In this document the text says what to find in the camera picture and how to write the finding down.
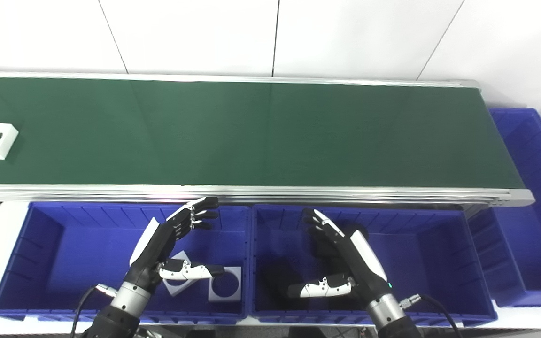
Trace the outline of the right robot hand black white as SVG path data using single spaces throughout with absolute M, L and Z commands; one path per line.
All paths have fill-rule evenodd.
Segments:
M 354 226 L 342 230 L 318 209 L 305 208 L 313 255 L 330 266 L 328 276 L 287 288 L 290 298 L 339 297 L 353 294 L 370 312 L 401 310 L 386 273 L 363 232 Z

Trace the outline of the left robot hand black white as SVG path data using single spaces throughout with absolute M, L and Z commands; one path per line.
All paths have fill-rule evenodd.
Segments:
M 218 217 L 217 197 L 202 197 L 181 206 L 167 220 L 143 233 L 138 242 L 141 250 L 135 250 L 123 286 L 153 294 L 163 280 L 187 281 L 221 276 L 221 265 L 206 265 L 171 258 L 170 254 L 178 240 L 193 229 L 210 230 L 206 220 Z

